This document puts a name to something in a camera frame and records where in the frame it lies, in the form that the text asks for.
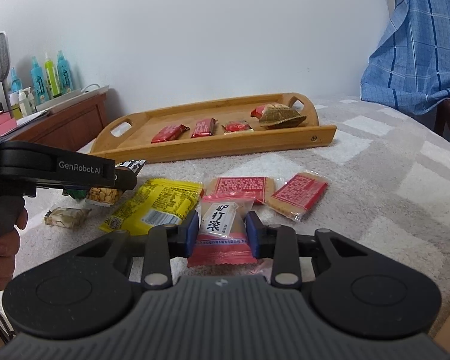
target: cable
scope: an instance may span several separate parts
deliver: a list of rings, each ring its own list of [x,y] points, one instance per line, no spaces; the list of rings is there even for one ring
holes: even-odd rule
[[[4,344],[8,344],[10,342],[2,326],[0,326],[0,339],[3,341]]]
[[[2,323],[3,328],[4,328],[4,330],[7,332],[7,334],[10,335],[10,334],[11,334],[11,330],[10,330],[10,328],[8,327],[8,323],[7,323],[7,321],[5,320],[5,318],[3,317],[3,315],[1,314],[1,312],[0,312],[0,322]]]
[[[97,88],[101,88],[101,86],[98,85],[98,84],[90,84],[90,85],[87,85],[85,88],[82,89],[82,93],[85,93],[86,90],[87,90],[88,88],[90,88],[91,86],[96,86]]]

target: white wall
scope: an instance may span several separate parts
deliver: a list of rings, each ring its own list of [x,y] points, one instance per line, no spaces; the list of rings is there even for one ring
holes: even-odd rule
[[[357,95],[387,0],[0,0],[12,65],[63,49],[112,116],[266,92]],[[0,85],[0,96],[3,97]]]

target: wooden cabinet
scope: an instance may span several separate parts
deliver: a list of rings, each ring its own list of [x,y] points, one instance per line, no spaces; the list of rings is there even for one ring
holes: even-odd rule
[[[107,125],[106,98],[106,94],[100,94],[36,120],[14,133],[11,140],[77,151]]]

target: blue checkered cloth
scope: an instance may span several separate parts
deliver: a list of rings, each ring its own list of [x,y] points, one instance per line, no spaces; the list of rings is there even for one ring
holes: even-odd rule
[[[361,98],[423,115],[450,97],[450,0],[395,0]]]

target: blue bottle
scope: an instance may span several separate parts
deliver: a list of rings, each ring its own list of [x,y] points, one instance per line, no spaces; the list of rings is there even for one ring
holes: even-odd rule
[[[14,67],[12,67],[10,73],[12,78],[12,85],[10,85],[10,89],[12,92],[18,92],[20,89],[23,89],[22,80],[18,78]]]
[[[31,69],[31,79],[34,82],[34,88],[36,93],[36,102],[38,104],[43,104],[50,100],[47,91],[47,81],[44,78],[44,71],[38,64],[37,58],[34,57],[32,60],[33,68]]]
[[[60,89],[62,95],[73,91],[72,77],[70,74],[70,65],[63,56],[63,52],[58,52],[58,61],[56,63],[56,69],[58,71],[58,81],[60,81]]]

